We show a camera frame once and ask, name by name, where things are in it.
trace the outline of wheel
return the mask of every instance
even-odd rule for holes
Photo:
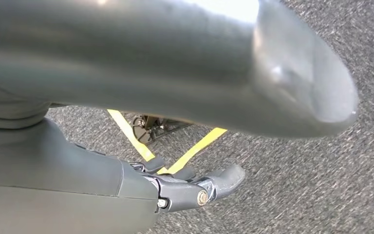
[[[141,117],[135,117],[132,120],[132,133],[134,134],[135,138],[143,144],[148,144],[154,141],[153,136],[151,134],[151,130],[146,130],[144,128],[144,120]]]

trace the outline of floor marking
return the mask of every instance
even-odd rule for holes
[[[189,149],[180,159],[178,159],[174,165],[172,165],[168,173],[174,174],[177,171],[181,170],[187,162],[194,156],[196,153],[200,152],[202,149],[207,147],[210,143],[215,141],[221,135],[223,135],[227,130],[222,128],[215,128],[211,130],[203,139],[201,139],[197,144],[195,144],[191,149]]]
[[[114,121],[118,124],[121,128],[122,132],[134,146],[134,148],[139,152],[139,154],[143,157],[145,161],[149,161],[154,158],[154,154],[145,146],[144,144],[140,143],[134,136],[132,132],[132,128],[127,120],[123,117],[123,115],[116,110],[108,110],[111,117]],[[189,149],[181,158],[179,158],[174,165],[172,165],[169,169],[163,168],[158,171],[158,174],[162,173],[171,173],[174,174],[180,169],[182,169],[187,162],[193,158],[198,152],[202,149],[207,147],[221,135],[223,135],[227,130],[222,128],[215,128],[211,130],[203,139],[201,139],[197,144],[195,144],[191,149]]]
[[[111,117],[114,119],[114,121],[118,124],[118,126],[121,128],[122,132],[125,134],[125,136],[130,140],[131,144],[134,146],[134,148],[139,152],[141,157],[145,161],[150,161],[152,158],[155,158],[154,154],[145,146],[144,144],[140,143],[132,133],[132,128],[130,124],[128,124],[127,120],[123,117],[123,115],[119,111],[115,110],[108,110]],[[163,168],[159,171],[160,173],[166,173],[167,169]]]

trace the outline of prosthetic hand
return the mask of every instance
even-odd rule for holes
[[[243,180],[77,147],[44,119],[54,102],[321,137],[358,100],[341,59],[276,0],[0,0],[0,233],[131,234]]]

